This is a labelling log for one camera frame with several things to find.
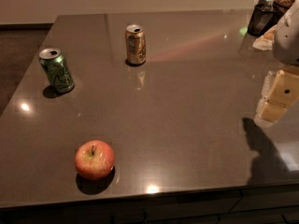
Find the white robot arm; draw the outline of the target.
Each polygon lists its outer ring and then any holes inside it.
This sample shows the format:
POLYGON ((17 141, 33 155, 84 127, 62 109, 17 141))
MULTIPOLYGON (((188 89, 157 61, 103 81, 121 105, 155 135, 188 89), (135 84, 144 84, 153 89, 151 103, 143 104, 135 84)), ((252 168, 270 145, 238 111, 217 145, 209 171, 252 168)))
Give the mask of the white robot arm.
POLYGON ((284 68, 269 71, 264 79, 254 118, 262 128, 277 123, 299 98, 299 0, 278 21, 273 54, 284 68))

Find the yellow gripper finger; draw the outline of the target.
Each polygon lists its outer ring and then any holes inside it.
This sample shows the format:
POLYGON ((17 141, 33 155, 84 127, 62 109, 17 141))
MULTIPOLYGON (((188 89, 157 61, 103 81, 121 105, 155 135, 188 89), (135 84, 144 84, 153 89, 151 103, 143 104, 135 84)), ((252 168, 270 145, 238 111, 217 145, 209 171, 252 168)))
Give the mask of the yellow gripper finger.
POLYGON ((254 122, 262 128, 277 123, 299 99, 299 67, 288 66, 277 72, 269 71, 264 79, 254 122))

